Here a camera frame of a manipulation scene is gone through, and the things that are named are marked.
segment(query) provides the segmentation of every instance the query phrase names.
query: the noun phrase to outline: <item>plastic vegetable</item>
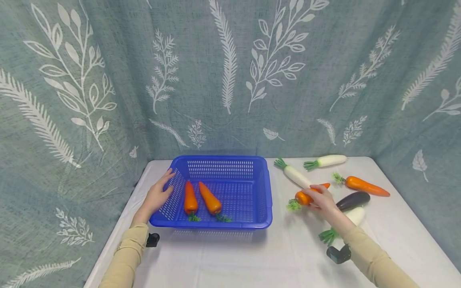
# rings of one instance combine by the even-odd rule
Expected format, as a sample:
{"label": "plastic vegetable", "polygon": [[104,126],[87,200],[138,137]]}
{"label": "plastic vegetable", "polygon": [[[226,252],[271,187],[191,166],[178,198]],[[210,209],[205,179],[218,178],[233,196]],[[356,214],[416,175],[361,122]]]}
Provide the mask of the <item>plastic vegetable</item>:
{"label": "plastic vegetable", "polygon": [[198,222],[201,220],[196,215],[198,209],[199,204],[197,203],[197,198],[195,197],[194,187],[190,181],[187,181],[184,197],[184,211],[187,215],[189,215],[189,221]]}
{"label": "plastic vegetable", "polygon": [[[363,207],[356,207],[348,212],[345,215],[357,226],[363,221],[365,218],[365,209]],[[323,231],[319,234],[319,238],[322,242],[331,246],[333,241],[339,236],[338,232],[336,232],[333,228],[327,231]]]}
{"label": "plastic vegetable", "polygon": [[346,162],[347,157],[344,155],[327,155],[317,158],[314,162],[304,162],[304,168],[307,171],[314,170],[317,167],[325,167]]}
{"label": "plastic vegetable", "polygon": [[[324,183],[324,184],[321,184],[321,185],[325,186],[325,188],[327,188],[327,189],[330,187],[329,183]],[[310,189],[312,191],[320,193],[320,191],[318,191],[316,189],[312,189],[312,188],[310,188]],[[290,199],[288,201],[288,205],[286,207],[287,207],[288,211],[294,212],[294,211],[300,210],[302,208],[302,206],[309,205],[312,201],[313,201],[313,199],[312,199],[311,196],[305,194],[302,191],[299,191],[298,193],[296,193],[294,199]]]}
{"label": "plastic vegetable", "polygon": [[282,158],[277,158],[274,165],[284,171],[284,174],[294,183],[298,184],[303,189],[310,189],[312,183],[304,177],[301,172],[296,170],[293,166],[287,165]]}
{"label": "plastic vegetable", "polygon": [[376,196],[383,196],[383,197],[390,196],[390,193],[382,189],[381,187],[370,184],[354,176],[349,176],[346,179],[344,179],[343,177],[341,177],[341,175],[339,175],[339,173],[333,173],[333,178],[335,179],[336,183],[345,184],[347,187],[354,189],[354,190],[365,191],[367,193],[370,193]]}
{"label": "plastic vegetable", "polygon": [[336,203],[336,206],[339,208],[339,210],[345,211],[361,206],[365,203],[368,203],[369,201],[370,194],[367,192],[358,191],[344,197],[342,200]]}
{"label": "plastic vegetable", "polygon": [[230,222],[231,219],[229,217],[221,215],[221,202],[213,195],[213,193],[211,193],[210,189],[208,189],[208,187],[202,182],[199,182],[199,188],[200,194],[202,195],[203,201],[205,202],[210,214],[216,216],[216,219],[219,222]]}

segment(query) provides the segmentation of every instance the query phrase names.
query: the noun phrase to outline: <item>hand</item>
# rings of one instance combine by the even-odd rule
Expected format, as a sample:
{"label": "hand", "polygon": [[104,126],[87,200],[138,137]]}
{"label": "hand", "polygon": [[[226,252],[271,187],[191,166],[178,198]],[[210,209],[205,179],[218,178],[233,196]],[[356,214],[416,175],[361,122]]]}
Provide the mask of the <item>hand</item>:
{"label": "hand", "polygon": [[160,207],[162,207],[163,204],[165,204],[165,202],[168,200],[171,193],[173,192],[174,187],[171,185],[167,190],[163,191],[163,186],[176,175],[176,173],[172,173],[171,171],[171,168],[168,169],[168,171],[154,185],[151,186],[147,192],[144,202],[133,217],[131,226],[134,226],[138,223],[147,223],[152,214],[157,212]]}
{"label": "hand", "polygon": [[347,218],[336,206],[333,196],[322,185],[311,185],[312,189],[320,191],[317,193],[310,189],[303,192],[312,197],[314,200],[308,207],[316,211],[323,219],[325,219],[342,237],[355,227],[355,224]]}

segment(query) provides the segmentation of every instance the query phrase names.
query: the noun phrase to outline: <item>white table surface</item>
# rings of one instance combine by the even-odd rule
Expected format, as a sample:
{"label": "white table surface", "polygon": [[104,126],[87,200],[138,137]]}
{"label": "white table surface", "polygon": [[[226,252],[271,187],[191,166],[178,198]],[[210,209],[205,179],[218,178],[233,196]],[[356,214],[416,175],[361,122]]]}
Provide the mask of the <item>white table surface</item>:
{"label": "white table surface", "polygon": [[[327,224],[311,212],[287,212],[285,205],[300,189],[268,158],[273,200],[273,222],[254,232],[174,230],[150,227],[159,233],[156,248],[146,248],[136,271],[134,287],[178,288],[317,288],[374,287],[352,261],[337,265],[326,254],[318,234]],[[425,229],[376,163],[368,157],[351,157],[345,164],[307,173],[302,164],[312,158],[286,158],[315,183],[332,182],[331,173],[357,176],[391,194],[371,196],[361,227],[386,250],[421,287],[461,287],[461,274]],[[100,283],[123,232],[146,193],[169,168],[171,160],[148,163],[110,238],[97,260],[85,288]],[[330,187],[336,201],[352,193]],[[343,243],[336,240],[336,247]]]}

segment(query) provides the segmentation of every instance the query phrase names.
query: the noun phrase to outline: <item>orange carrot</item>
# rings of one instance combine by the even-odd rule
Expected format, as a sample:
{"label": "orange carrot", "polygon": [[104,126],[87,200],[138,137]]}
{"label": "orange carrot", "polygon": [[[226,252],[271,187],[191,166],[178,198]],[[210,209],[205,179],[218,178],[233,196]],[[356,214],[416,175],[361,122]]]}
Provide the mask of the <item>orange carrot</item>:
{"label": "orange carrot", "polygon": [[347,187],[354,189],[354,190],[365,191],[369,194],[373,194],[376,196],[383,196],[383,197],[390,196],[390,193],[382,189],[381,187],[370,184],[354,176],[349,176],[346,179],[344,179],[338,173],[333,173],[333,178],[336,180],[338,184],[345,184]]}
{"label": "orange carrot", "polygon": [[184,211],[189,215],[189,221],[197,222],[200,218],[196,216],[199,204],[195,197],[194,187],[190,181],[186,182],[185,197],[184,197]]}
{"label": "orange carrot", "polygon": [[221,202],[213,195],[213,193],[211,193],[210,189],[208,189],[208,187],[202,182],[199,182],[199,188],[200,194],[202,195],[203,201],[205,202],[210,214],[216,216],[218,221],[230,222],[229,218],[220,215],[222,210]]}
{"label": "orange carrot", "polygon": [[[325,188],[327,188],[327,189],[330,187],[329,183],[324,183],[324,184],[321,184],[321,185],[325,186]],[[320,191],[318,191],[316,189],[311,188],[311,190],[315,191],[317,193],[320,193]],[[299,191],[298,193],[296,193],[294,199],[290,199],[288,201],[287,209],[288,209],[288,211],[292,211],[292,212],[297,211],[297,210],[301,209],[301,206],[307,206],[312,202],[313,202],[313,199],[312,199],[311,196],[305,194],[303,191]]]}

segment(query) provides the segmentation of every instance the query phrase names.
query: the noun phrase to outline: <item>beige sleeve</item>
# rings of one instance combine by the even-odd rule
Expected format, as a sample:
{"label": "beige sleeve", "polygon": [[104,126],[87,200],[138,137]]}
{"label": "beige sleeve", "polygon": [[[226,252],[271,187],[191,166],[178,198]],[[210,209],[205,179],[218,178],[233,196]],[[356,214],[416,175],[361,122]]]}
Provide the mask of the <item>beige sleeve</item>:
{"label": "beige sleeve", "polygon": [[146,247],[149,228],[137,224],[123,233],[114,257],[102,278],[100,288],[130,288],[135,280],[136,268]]}
{"label": "beige sleeve", "polygon": [[355,266],[376,287],[419,287],[361,228],[355,227],[343,239],[350,247],[351,260]]}

